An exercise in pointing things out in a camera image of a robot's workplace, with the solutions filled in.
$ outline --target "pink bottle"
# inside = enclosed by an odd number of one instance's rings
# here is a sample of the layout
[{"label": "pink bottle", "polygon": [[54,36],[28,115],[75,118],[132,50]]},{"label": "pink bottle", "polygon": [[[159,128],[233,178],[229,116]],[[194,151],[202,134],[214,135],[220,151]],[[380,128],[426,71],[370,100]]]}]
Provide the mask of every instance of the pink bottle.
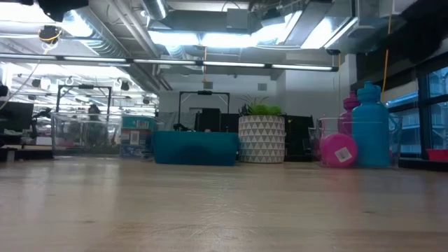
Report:
[{"label": "pink bottle", "polygon": [[342,113],[337,121],[337,130],[339,133],[351,136],[351,111],[359,105],[361,103],[356,98],[356,92],[350,92],[350,96],[344,99],[344,109],[346,112]]}]

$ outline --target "red object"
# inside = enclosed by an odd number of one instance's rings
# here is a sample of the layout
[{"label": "red object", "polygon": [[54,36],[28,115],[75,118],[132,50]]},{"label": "red object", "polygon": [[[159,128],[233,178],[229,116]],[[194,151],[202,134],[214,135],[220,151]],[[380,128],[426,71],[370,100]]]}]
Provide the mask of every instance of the red object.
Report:
[{"label": "red object", "polygon": [[448,150],[428,150],[430,161],[448,161]]}]

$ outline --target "potted plant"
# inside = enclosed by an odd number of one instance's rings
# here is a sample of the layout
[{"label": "potted plant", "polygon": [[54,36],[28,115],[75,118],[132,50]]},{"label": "potted plant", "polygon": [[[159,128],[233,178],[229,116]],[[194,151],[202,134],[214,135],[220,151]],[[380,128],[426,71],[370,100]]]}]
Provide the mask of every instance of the potted plant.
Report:
[{"label": "potted plant", "polygon": [[285,120],[281,108],[263,104],[267,97],[251,101],[238,110],[239,161],[281,163],[285,157]]}]

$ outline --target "teal storage bin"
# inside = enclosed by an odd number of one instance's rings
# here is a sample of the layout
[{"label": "teal storage bin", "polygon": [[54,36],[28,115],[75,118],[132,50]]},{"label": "teal storage bin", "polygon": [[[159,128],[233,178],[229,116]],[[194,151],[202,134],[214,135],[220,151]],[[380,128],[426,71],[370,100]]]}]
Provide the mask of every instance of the teal storage bin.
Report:
[{"label": "teal storage bin", "polygon": [[238,134],[224,132],[154,132],[158,164],[235,165]]}]

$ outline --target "green plant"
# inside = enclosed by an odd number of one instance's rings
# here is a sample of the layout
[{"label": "green plant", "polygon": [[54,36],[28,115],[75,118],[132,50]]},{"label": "green plant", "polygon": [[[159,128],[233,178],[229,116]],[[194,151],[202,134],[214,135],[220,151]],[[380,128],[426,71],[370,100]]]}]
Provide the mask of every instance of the green plant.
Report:
[{"label": "green plant", "polygon": [[250,95],[245,95],[243,98],[246,103],[238,109],[240,116],[279,116],[281,114],[281,108],[279,106],[268,106],[263,104],[267,97],[252,99]]}]

